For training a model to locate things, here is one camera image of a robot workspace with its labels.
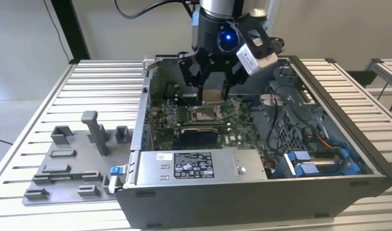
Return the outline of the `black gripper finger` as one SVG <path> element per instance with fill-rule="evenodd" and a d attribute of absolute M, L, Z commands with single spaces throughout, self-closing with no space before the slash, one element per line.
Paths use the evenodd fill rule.
<path fill-rule="evenodd" d="M 243 84 L 247 79 L 247 73 L 239 63 L 237 61 L 233 64 L 225 64 L 223 67 L 223 82 L 222 82 L 222 89 L 221 89 L 221 95 L 222 98 L 227 98 L 227 94 L 230 91 L 230 87 L 235 86 L 237 84 Z"/>
<path fill-rule="evenodd" d="M 179 52 L 177 54 L 178 58 L 178 68 L 182 74 L 182 78 L 185 81 L 186 86 L 191 86 L 197 88 L 197 100 L 202 100 L 202 90 L 203 90 L 203 84 L 205 81 L 210 75 L 211 72 L 211 62 L 213 59 L 209 56 L 207 53 L 201 52 Z M 197 73 L 191 74 L 190 67 L 194 64 L 193 61 L 195 61 L 195 64 L 198 65 Z"/>

